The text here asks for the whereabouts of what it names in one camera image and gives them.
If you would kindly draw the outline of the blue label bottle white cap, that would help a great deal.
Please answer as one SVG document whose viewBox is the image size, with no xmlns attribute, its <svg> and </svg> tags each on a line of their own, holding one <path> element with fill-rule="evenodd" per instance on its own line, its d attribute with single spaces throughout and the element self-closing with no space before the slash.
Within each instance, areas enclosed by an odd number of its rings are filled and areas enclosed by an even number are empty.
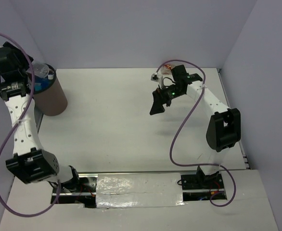
<svg viewBox="0 0 282 231">
<path fill-rule="evenodd" d="M 49 85 L 52 83 L 53 79 L 54 71 L 51 69 L 49 70 L 46 77 L 35 76 L 35 92 L 39 92 L 48 88 Z"/>
</svg>

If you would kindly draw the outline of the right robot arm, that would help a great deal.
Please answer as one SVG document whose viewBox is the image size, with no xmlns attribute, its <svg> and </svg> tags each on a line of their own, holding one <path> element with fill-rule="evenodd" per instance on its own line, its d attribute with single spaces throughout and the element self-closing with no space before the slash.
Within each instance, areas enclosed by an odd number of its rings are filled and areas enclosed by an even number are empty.
<svg viewBox="0 0 282 231">
<path fill-rule="evenodd" d="M 152 92 L 153 105 L 150 115 L 161 114 L 172 101 L 187 95 L 194 102 L 191 109 L 202 107 L 208 118 L 205 140 L 210 152 L 200 156 L 201 162 L 196 164 L 196 183 L 207 188 L 217 180 L 218 172 L 227 151 L 241 139 L 241 113 L 237 108 L 230 108 L 222 103 L 205 85 L 205 73 L 189 74 L 184 65 L 177 65 L 171 70 L 171 84 L 164 84 L 165 76 L 155 72 L 151 81 L 158 87 Z"/>
</svg>

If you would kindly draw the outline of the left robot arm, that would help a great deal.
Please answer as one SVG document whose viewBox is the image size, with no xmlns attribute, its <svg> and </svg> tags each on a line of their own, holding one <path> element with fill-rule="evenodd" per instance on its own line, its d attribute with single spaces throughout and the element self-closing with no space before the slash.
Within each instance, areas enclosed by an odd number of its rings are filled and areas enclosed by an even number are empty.
<svg viewBox="0 0 282 231">
<path fill-rule="evenodd" d="M 72 166 L 62 166 L 56 156 L 44 150 L 35 122 L 35 102 L 30 94 L 29 62 L 22 52 L 6 42 L 0 46 L 0 97 L 12 122 L 13 157 L 7 169 L 25 184 L 48 181 L 69 192 L 81 187 L 81 179 Z"/>
</svg>

